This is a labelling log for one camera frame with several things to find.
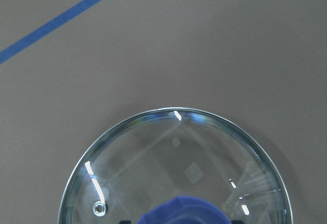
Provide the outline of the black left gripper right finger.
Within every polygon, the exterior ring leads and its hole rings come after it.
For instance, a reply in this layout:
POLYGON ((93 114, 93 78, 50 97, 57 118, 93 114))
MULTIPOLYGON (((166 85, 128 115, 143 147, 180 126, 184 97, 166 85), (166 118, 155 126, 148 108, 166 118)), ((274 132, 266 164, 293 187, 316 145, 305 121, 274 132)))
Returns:
POLYGON ((243 222, 241 220, 232 220, 231 223, 232 224, 243 224, 243 222))

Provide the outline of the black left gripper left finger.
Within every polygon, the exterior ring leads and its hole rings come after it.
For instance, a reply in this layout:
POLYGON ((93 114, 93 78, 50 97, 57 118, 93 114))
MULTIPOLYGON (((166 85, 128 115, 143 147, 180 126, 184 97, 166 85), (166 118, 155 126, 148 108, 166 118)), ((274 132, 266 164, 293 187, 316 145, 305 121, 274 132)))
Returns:
POLYGON ((119 224, 131 224, 130 220, 121 220, 119 224))

